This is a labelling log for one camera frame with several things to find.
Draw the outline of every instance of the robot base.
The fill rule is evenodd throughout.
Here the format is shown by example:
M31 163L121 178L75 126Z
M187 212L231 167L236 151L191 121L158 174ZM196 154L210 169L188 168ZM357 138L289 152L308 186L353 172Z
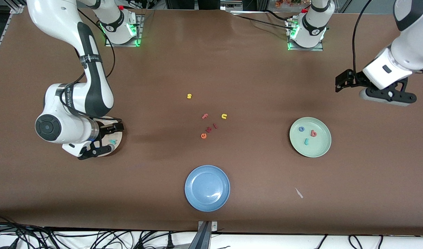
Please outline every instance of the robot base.
M295 41L293 41L291 36L297 30L297 27L296 27L297 24L298 24L298 16L293 16L292 18L289 18L285 21L286 27L293 28L293 29L287 29L288 50L323 51L322 41L319 41L319 43L316 46L310 47L310 48L301 47Z
M144 15L136 15L135 32L136 35L124 44L110 43L109 40L105 40L106 47L140 47L140 41L142 40L142 32L144 31Z
M91 142L90 148L87 147L85 152L78 157L79 160L107 156L115 151L122 141L122 131L124 130L122 123L118 123L116 120L100 120L96 118L94 121L99 123L99 135L96 140Z

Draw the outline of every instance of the plate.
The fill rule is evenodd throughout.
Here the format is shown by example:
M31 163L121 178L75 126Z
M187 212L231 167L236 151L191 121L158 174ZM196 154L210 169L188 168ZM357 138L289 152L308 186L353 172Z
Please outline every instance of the plate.
M216 211L230 196L230 181L218 167L202 165L188 175L185 181L185 196L199 211Z
M300 154L319 157L330 149L331 133L317 118L299 118L290 128L290 141Z

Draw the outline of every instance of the light green plate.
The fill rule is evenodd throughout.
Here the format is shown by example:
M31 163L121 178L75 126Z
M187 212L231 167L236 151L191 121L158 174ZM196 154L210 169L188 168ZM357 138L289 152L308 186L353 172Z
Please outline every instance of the light green plate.
M315 132L315 137L311 136L311 131ZM330 149L331 133L328 127L316 118L299 118L290 128L290 141L300 154L307 157L319 157Z

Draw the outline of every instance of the blue plate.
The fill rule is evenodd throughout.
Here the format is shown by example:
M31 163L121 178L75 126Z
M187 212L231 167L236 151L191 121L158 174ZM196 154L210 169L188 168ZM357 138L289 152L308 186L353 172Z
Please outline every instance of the blue plate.
M230 196L230 181L218 167L202 165L188 175L185 181L185 196L199 211L216 211Z

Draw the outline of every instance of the black cable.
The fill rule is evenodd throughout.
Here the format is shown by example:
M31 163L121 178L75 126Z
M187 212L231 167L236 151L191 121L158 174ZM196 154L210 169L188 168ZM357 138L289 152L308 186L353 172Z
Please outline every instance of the black cable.
M39 235L41 236L41 238L42 238L42 241L44 241L44 243L45 244L47 244L47 239L50 237L50 236L48 236L47 237L47 239L44 237L44 235L42 235L42 233L41 232L39 232Z
M185 233L185 232L191 232L191 231L175 231L175 232L170 232L171 234L174 234L174 233ZM159 237L162 237L162 236L167 236L168 235L168 233L163 233L163 234L160 234L160 235L158 235L158 236L154 236L153 238L150 238L150 239L148 239L148 240L146 240L146 241L143 241L142 242L142 244L136 244L136 248L138 247L138 246L143 246L145 243L147 243L147 242L149 242L149 241L151 241L151 240L154 240L154 239L156 239L156 238L159 238Z
M352 41L351 41L351 45L352 45L352 70L353 70L353 73L354 73L354 78L357 81L360 81L360 80L357 78L357 74L356 74L356 48L355 48L355 41L354 40L356 38L356 30L357 30L357 25L359 24L360 18L362 17L365 9L368 7L368 4L370 4L371 1L372 0L368 0L368 2L362 8L362 11L360 11L359 16L357 17L356 24L354 25L354 30L352 32Z
M22 236L20 236L19 234L17 234L18 238L22 241L24 241L27 244L27 248L30 249L30 246L33 247L33 249L35 249L36 247L33 246L27 239L27 236L25 234L23 234L24 238L22 238Z
M276 15L276 13L274 13L273 11L268 10L268 9L262 10L262 12L268 12L268 13L272 14L274 17L276 17L277 19L282 20L282 21L286 21L288 18L293 17L293 16L289 16L289 17L285 17L285 18L280 17L280 16Z
M145 231L142 231L139 235L139 240L137 244L132 247L132 249L143 249L143 245L145 240L148 239L152 234L156 233L156 231L149 231L146 235L142 236Z
M59 242L59 243L61 243L61 245L63 245L65 248L67 248L67 249L73 249L73 248L70 248L70 247L68 247L66 244L64 244L61 240L59 240L57 237L56 237L56 235L54 234L54 233L52 233L54 236L55 236L55 239Z
M115 239L117 239L118 241L120 241L123 245L125 245L125 243L124 243L124 241L123 240L121 240L121 238L119 238L120 236L122 236L122 235L124 235L124 234L126 234L126 233L129 233L129 231L126 231L126 232L124 232L124 233L121 233L120 235L115 235L114 233L113 233L113 235L114 235L114 237L113 237L113 239L111 239L110 240L110 242L109 243L107 243L105 246L102 246L102 249L105 249L108 245L111 245L111 244L113 244L114 242L114 240Z
M363 249L363 248L362 248L362 245L360 244L359 239L358 239L355 235L349 235L349 236L348 236L348 242L350 243L351 247L353 247L354 249L358 249L357 247L353 246L353 244L352 244L352 242L351 242L351 238L355 238L355 239L356 239L356 241L357 241L357 244L359 244L360 249Z
M92 233L92 234L81 234L81 235L65 235L65 234L56 234L53 232L53 236L59 236L59 237L67 237L67 238L79 238L79 237L91 237L91 236L99 236L100 235L100 231L99 233Z
M13 243L8 247L8 249L16 249L18 241L19 238L16 238Z
M109 233L110 234L107 234L104 238L102 238L104 235L102 235L101 237L97 238L96 241L93 243L93 245L91 245L90 249L96 249L96 246L98 244L100 244L103 240L105 240L106 238L108 238L110 235L114 234L114 232L109 232Z
M112 245L112 244L116 244L116 243L119 243L119 244L121 245L121 249L124 249L124 246L125 246L125 245L124 245L124 244L122 244L122 243L120 243L119 241L115 241L115 242L111 243L111 245Z
M319 245L315 249L320 249L325 239L328 237L328 234L325 234L325 236L322 238L322 240L319 242Z
M79 11L79 13L81 13L83 16L85 16L85 18L88 19L92 24L94 24L101 31L101 33L104 35L105 39L107 39L107 41L110 43L111 52L113 53L113 66L111 66L111 70L106 76L106 78L108 78L110 76L110 74L113 72L114 66L116 65L116 55L114 53L113 44L110 41L110 39L108 39L108 36L104 33L104 30L102 30L101 27L96 25L96 23L92 19L90 19L86 14L84 14L80 9L77 9L77 11Z
M38 227L38 226L36 226L36 225L29 225L29 227L36 228L36 229L38 229L38 230L42 230L42 231L44 231L44 233L47 235L47 239L48 239L48 238L50 238L50 240L52 241L52 244L56 247L56 249L61 249L61 248L59 247L58 243L55 241L55 239L51 236L51 233L52 233L51 231L46 230L46 229L44 229L44 228L42 228L42 227ZM40 236L42 237L42 239L44 239L44 243L45 243L45 244L47 244L47 239L45 239L45 238L44 238L44 236L42 235L42 233L41 233L41 232L39 232L39 234L40 234Z
M83 72L83 73L79 76L79 78L77 78L77 80L75 80L73 83L74 83L74 84L76 84L76 83L80 83L80 80L81 80L84 76L85 76L85 72Z
M268 24L268 25L272 25L272 26L276 26L276 27L283 27L285 29L293 29L292 27L287 27L287 26L283 26L283 25L279 25L279 24L272 24L271 22L264 22L264 21L261 21L261 20L252 19L252 18L245 17L245 16L240 16L240 15L236 15L236 16L239 16L240 18L243 18L243 19L248 19L248 20L255 21L255 22L261 22L263 24Z
M130 236L131 236L131 239L132 239L130 249L132 249L133 248L133 245L134 245L134 236L133 236L132 231L130 231Z
M384 241L384 236L383 235L379 235L380 236L380 241L379 241L379 245L377 246L377 249L380 249L380 246L382 245L382 242Z
M24 236L24 239L21 237L21 235L18 235L18 238L20 238L20 240L23 240L23 241L25 241L27 244L29 243L28 242L28 240L27 240L27 236L26 236L26 234L28 234L28 235L30 235L30 236L32 236L32 237L34 237L37 241L38 241L38 244L39 245L41 245L42 244L42 246L45 248L45 249L47 249L48 247L47 247L47 244L45 244L45 242L43 242L43 241L41 241L37 236L36 236L36 234L34 234L32 231L30 231L30 230L28 230L26 227L25 227L25 225L22 225L22 224L18 224L18 223L15 223L15 222L11 222L9 219L7 219L7 218L5 218L5 217L3 217L3 216L0 216L0 219L3 219L4 221L6 221L6 223L5 222L0 222L0 225L1 225L1 223L3 224L3 225L7 225L8 226L8 224L9 225L11 225L13 228L16 228L17 230L21 230L21 231L23 231L23 232L25 232L24 234L21 234L21 235L23 235Z

